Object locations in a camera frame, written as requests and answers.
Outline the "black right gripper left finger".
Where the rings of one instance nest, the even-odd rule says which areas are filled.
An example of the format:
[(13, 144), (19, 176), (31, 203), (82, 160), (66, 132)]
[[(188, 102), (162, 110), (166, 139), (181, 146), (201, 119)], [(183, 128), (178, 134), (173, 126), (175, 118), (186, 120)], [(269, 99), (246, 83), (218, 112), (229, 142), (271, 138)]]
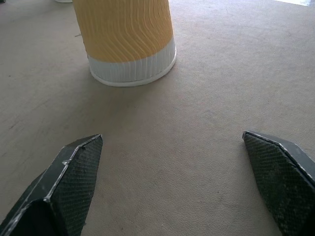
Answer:
[(0, 234), (81, 235), (95, 191), (102, 146), (100, 134), (64, 146), (12, 207), (0, 225)]

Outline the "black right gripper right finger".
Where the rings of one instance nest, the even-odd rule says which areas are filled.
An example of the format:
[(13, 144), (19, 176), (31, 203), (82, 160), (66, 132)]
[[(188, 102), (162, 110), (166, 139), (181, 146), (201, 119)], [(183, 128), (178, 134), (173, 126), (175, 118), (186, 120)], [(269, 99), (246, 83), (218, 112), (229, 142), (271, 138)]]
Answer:
[(258, 190), (284, 236), (315, 234), (315, 163), (295, 143), (258, 132), (242, 136)]

